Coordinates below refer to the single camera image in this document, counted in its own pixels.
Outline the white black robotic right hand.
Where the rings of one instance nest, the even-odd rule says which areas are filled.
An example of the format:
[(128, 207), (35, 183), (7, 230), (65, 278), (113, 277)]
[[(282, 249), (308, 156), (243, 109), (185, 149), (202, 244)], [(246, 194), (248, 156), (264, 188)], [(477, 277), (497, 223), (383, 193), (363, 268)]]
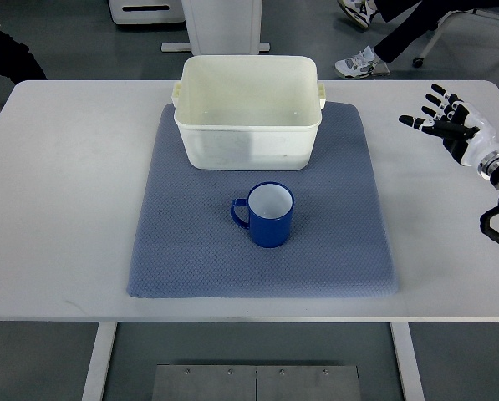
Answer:
[(445, 149), (463, 166), (477, 167), (499, 150), (494, 127), (475, 106), (438, 84), (431, 85), (425, 98), (433, 106), (421, 108), (423, 117), (401, 115), (399, 122), (442, 139)]

